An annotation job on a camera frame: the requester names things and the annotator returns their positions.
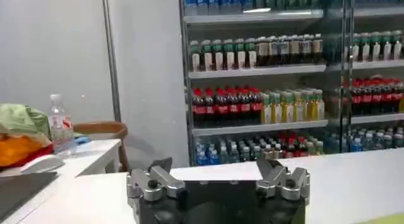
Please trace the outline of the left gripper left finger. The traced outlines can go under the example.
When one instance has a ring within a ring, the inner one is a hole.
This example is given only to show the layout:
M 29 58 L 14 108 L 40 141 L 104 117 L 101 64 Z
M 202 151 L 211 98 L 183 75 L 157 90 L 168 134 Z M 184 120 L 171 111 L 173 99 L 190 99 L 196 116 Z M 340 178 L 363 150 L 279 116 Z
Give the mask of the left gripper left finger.
M 178 199 L 186 191 L 186 183 L 170 174 L 172 157 L 155 160 L 146 169 L 135 168 L 126 176 L 129 200 L 143 197 L 155 202 L 165 196 Z

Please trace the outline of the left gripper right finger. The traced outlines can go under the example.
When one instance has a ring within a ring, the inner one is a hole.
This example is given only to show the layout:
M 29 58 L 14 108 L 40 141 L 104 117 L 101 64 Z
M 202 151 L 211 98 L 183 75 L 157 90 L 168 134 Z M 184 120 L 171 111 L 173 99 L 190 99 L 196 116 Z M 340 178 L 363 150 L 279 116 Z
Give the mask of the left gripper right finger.
M 305 168 L 292 172 L 277 160 L 257 159 L 262 179 L 256 181 L 257 193 L 267 199 L 280 195 L 287 201 L 309 200 L 311 175 Z

